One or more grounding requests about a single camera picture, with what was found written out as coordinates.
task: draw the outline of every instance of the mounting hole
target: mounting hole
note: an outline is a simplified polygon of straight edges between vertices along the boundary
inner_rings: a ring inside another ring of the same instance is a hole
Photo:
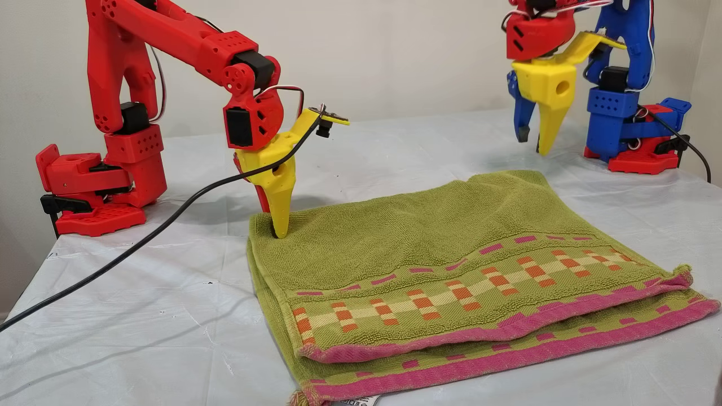
[[[642,140],[639,139],[639,138],[637,138],[636,140],[634,140],[634,141],[632,141],[632,142],[628,142],[628,143],[627,143],[627,146],[628,146],[629,149],[632,150],[632,151],[639,150],[639,148],[642,146]]]
[[[567,82],[566,80],[563,82],[559,82],[559,84],[557,85],[557,94],[563,95],[569,90],[569,87],[569,82]]]

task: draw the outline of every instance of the white wall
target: white wall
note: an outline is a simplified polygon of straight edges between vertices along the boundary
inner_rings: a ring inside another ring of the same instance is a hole
[[[323,101],[352,120],[512,106],[499,29],[506,0],[178,3],[254,39],[279,59],[282,83],[304,87],[308,104]],[[692,94],[709,3],[657,1],[658,71],[645,101]],[[578,21],[592,29],[596,13]],[[44,192],[35,154],[52,142],[61,153],[104,150],[87,91],[84,3],[5,1],[0,38],[1,314],[54,241],[38,201]],[[161,60],[169,95],[164,137],[222,132],[228,93],[165,54]],[[579,88],[571,116],[585,121],[587,87]]]
[[[722,2],[713,1],[705,30],[697,75],[692,88],[692,110],[684,130],[692,136],[692,143],[705,155],[712,167],[712,182],[722,186]],[[692,151],[686,152],[682,168],[705,176],[704,165]]]

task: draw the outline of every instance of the checkered pattern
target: checkered pattern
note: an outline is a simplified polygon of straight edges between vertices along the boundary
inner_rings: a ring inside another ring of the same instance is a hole
[[[399,320],[396,319],[396,316],[394,316],[393,311],[390,307],[386,304],[386,302],[383,301],[383,299],[373,299],[370,301],[371,306],[376,310],[376,313],[378,313],[378,316],[383,320],[383,323],[387,326],[394,326],[399,323]]]
[[[577,275],[577,277],[585,277],[591,275],[588,270],[586,270],[585,267],[579,264],[579,262],[575,261],[574,259],[571,259],[567,255],[566,252],[558,249],[556,251],[552,251],[552,255],[556,256],[559,262],[562,263],[567,269],[574,272],[574,275]]]
[[[341,323],[341,330],[344,333],[348,333],[358,328],[358,325],[354,321],[354,317],[351,315],[349,309],[346,308],[346,304],[344,302],[332,303],[331,307],[333,308],[339,323]]]
[[[536,283],[539,283],[539,286],[541,286],[542,288],[557,284],[552,279],[552,277],[547,275],[547,273],[544,271],[544,268],[540,267],[536,263],[536,261],[534,261],[534,258],[531,258],[530,256],[525,256],[524,258],[518,259],[517,262],[521,265],[522,268],[524,268],[526,273],[528,273],[532,279],[536,280]]]
[[[431,303],[431,300],[426,296],[423,290],[411,290],[407,293],[407,295],[412,302],[414,302],[416,308],[419,309],[421,317],[424,320],[433,320],[441,317],[439,312],[436,310],[436,307],[434,307],[434,303]]]
[[[590,257],[590,258],[592,258],[592,259],[595,259],[596,261],[601,262],[601,263],[604,264],[607,268],[609,268],[610,271],[618,271],[618,270],[620,270],[620,269],[622,268],[621,266],[615,264],[614,262],[609,261],[608,258],[605,258],[605,257],[603,257],[603,256],[601,256],[601,255],[598,255],[598,254],[595,253],[594,251],[590,251],[590,250],[588,250],[588,249],[585,249],[585,250],[584,250],[584,254],[586,254],[588,257]]]
[[[472,311],[482,308],[482,305],[477,302],[477,300],[474,298],[474,295],[472,295],[471,292],[469,292],[469,289],[464,286],[460,281],[452,280],[451,282],[447,282],[446,286],[451,289],[454,297],[459,303],[461,303],[461,306],[464,307],[464,310]]]
[[[303,307],[294,309],[293,316],[296,318],[296,327],[298,327],[298,332],[301,334],[303,344],[315,344],[316,339],[313,338],[313,329],[306,314],[306,309]]]
[[[482,274],[486,275],[487,279],[499,289],[502,295],[509,296],[514,293],[519,293],[518,290],[512,285],[504,275],[494,267],[482,269]]]
[[[368,303],[367,308],[352,308],[349,310],[344,302],[333,303],[333,313],[314,314],[308,318],[303,308],[296,309],[294,315],[298,323],[299,331],[304,340],[313,342],[310,326],[319,328],[333,323],[338,323],[344,332],[351,332],[357,328],[357,323],[367,317],[378,317],[386,326],[402,324],[399,314],[409,311],[420,312],[424,320],[439,319],[442,312],[440,306],[452,303],[459,303],[465,311],[474,311],[481,308],[477,298],[497,291],[504,296],[519,293],[519,283],[534,280],[543,288],[555,285],[552,276],[557,272],[572,272],[577,277],[586,277],[591,272],[586,267],[602,263],[610,270],[621,269],[618,265],[623,262],[633,262],[630,258],[611,250],[610,254],[597,254],[592,250],[584,250],[581,258],[571,258],[566,251],[550,251],[555,260],[543,264],[537,263],[530,256],[517,259],[521,269],[517,272],[508,272],[502,275],[496,267],[488,267],[478,272],[481,280],[471,285],[464,285],[460,280],[451,280],[443,283],[447,288],[445,292],[428,296],[423,290],[416,289],[409,291],[405,301],[386,302],[382,298],[374,298]]]

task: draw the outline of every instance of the table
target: table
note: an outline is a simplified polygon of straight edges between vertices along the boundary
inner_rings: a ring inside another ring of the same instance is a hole
[[[597,228],[665,269],[690,263],[694,287],[722,298],[722,189],[678,170],[610,173],[580,156],[586,131],[571,122],[541,157],[532,143],[516,143],[511,116],[334,128],[331,139],[311,138],[299,152],[292,208],[539,170]],[[109,262],[197,189],[236,173],[221,134],[165,144],[168,191],[147,208],[148,223],[100,238],[61,236],[11,316]],[[295,383],[245,259],[248,218],[258,210],[246,182],[217,189],[107,275],[0,334],[0,405],[285,405]],[[385,395],[377,405],[710,405],[721,327],[718,314],[640,342]]]

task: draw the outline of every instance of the black cable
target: black cable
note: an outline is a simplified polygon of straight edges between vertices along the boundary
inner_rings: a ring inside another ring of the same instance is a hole
[[[501,20],[501,30],[506,33],[506,20],[509,20],[509,17],[511,17],[511,13],[504,16],[504,19]]]
[[[642,107],[641,105],[638,106],[639,108],[643,108],[647,111],[647,114],[649,114],[652,118],[654,118],[657,122],[659,122],[664,128],[668,129],[672,132],[679,140],[687,144],[687,146],[692,150],[695,151],[695,154],[697,154],[698,157],[702,160],[702,163],[705,165],[705,170],[707,171],[707,183],[712,183],[712,170],[710,169],[710,164],[705,159],[705,156],[702,155],[702,153],[694,146],[691,142],[687,141],[686,138],[679,135],[679,132],[677,132],[675,129],[673,129],[669,124],[667,124],[664,120],[659,118],[655,113],[652,113],[649,111],[649,109]]]
[[[194,17],[197,18],[198,20],[201,20],[202,22],[205,22],[206,24],[210,25],[211,27],[213,27],[214,30],[218,31],[219,33],[222,33],[222,32],[223,32],[223,30],[221,30],[220,28],[216,27],[216,25],[213,24],[212,22],[210,22],[209,20],[206,20],[206,19],[204,19],[203,17],[199,17],[199,16],[197,16],[197,15],[195,15]]]
[[[253,95],[253,98],[256,99],[260,95],[263,95],[265,92],[268,92],[270,90],[291,90],[293,92],[298,92],[299,96],[298,96],[298,112],[297,113],[298,113],[299,117],[301,116],[301,113],[303,113],[303,103],[305,103],[305,93],[303,92],[303,89],[301,89],[298,86],[274,85],[274,86],[269,86],[266,89],[259,90],[258,93]]]
[[[44,301],[41,301],[39,303],[36,303],[35,305],[25,309],[23,312],[18,314],[17,316],[13,317],[10,320],[6,320],[3,324],[0,324],[0,332],[3,332],[8,327],[12,326],[13,324],[19,322],[20,320],[23,320],[24,318],[28,317],[29,315],[35,313],[36,311],[55,303],[56,301],[59,301],[60,299],[66,297],[67,295],[75,292],[76,290],[84,287],[85,285],[91,283],[92,281],[96,280],[100,276],[103,276],[107,271],[110,271],[112,268],[114,268],[117,264],[120,264],[124,259],[131,256],[135,251],[138,251],[141,247],[149,243],[153,238],[157,237],[163,230],[168,228],[168,226],[173,223],[183,212],[188,209],[193,202],[195,202],[199,197],[203,196],[204,194],[208,193],[209,191],[219,187],[223,186],[227,183],[239,181],[241,179],[245,179],[249,176],[258,175],[259,173],[265,172],[267,170],[272,170],[274,168],[277,168],[278,166],[285,163],[287,160],[291,159],[291,157],[298,151],[299,148],[301,148],[301,145],[303,145],[303,142],[308,138],[308,136],[313,133],[313,130],[318,127],[318,125],[321,122],[321,117],[323,116],[324,108],[321,107],[321,114],[318,115],[318,118],[313,122],[313,125],[308,129],[308,131],[301,137],[301,139],[298,141],[298,143],[293,147],[293,149],[286,154],[283,158],[279,159],[278,161],[262,166],[258,169],[250,170],[245,173],[240,173],[238,175],[231,176],[226,179],[222,179],[218,182],[211,183],[208,186],[202,188],[201,190],[197,191],[193,196],[191,196],[188,200],[186,200],[185,203],[183,203],[182,206],[178,208],[166,221],[164,221],[161,225],[158,226],[155,230],[153,230],[150,234],[143,237],[138,243],[134,244],[131,248],[129,248],[127,251],[123,252],[122,254],[118,255],[113,261],[108,262],[104,267],[100,268],[98,271],[93,272],[90,276],[86,277],[85,279],[81,280],[80,282],[76,283],[75,285],[72,285],[69,288],[66,288],[65,290],[62,290],[61,292],[56,293],[55,295],[52,295],[51,297],[45,299]]]

